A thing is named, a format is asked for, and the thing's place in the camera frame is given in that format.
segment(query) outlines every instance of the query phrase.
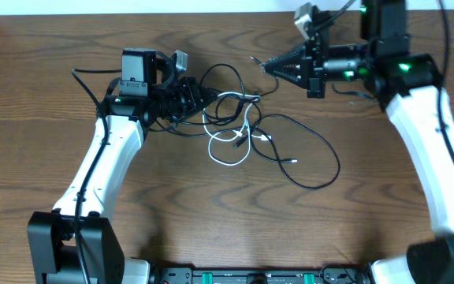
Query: wood grain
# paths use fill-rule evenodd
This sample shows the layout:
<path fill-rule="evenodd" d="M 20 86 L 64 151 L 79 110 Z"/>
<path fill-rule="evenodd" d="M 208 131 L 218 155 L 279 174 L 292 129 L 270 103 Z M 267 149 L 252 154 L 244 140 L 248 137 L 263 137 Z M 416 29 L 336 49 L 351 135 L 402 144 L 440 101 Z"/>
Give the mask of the wood grain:
<path fill-rule="evenodd" d="M 454 12 L 450 17 L 454 110 Z M 440 64 L 438 14 L 410 12 L 409 19 L 413 49 L 429 51 Z M 333 43 L 359 42 L 358 27 L 357 14 L 345 14 L 332 29 Z M 71 68 L 117 68 L 122 47 L 180 49 L 189 54 L 189 75 L 229 63 L 253 92 L 274 82 L 249 56 L 266 60 L 301 40 L 290 13 L 0 17 L 0 282 L 33 281 L 28 219 L 52 208 L 90 145 L 95 108 Z M 102 94 L 111 77 L 84 79 Z M 207 84 L 237 88 L 228 70 L 216 71 Z M 432 238 L 414 167 L 375 104 L 332 92 L 306 99 L 303 90 L 282 83 L 261 106 L 328 139 L 342 164 L 338 180 L 306 192 L 256 155 L 227 168 L 210 160 L 207 139 L 151 133 L 116 206 L 113 227 L 126 256 L 197 267 L 313 267 L 365 263 Z M 277 119 L 263 127 L 282 156 L 300 161 L 288 166 L 298 181 L 331 178 L 333 157 L 317 139 Z M 223 159 L 242 155 L 230 146 L 216 150 Z"/>

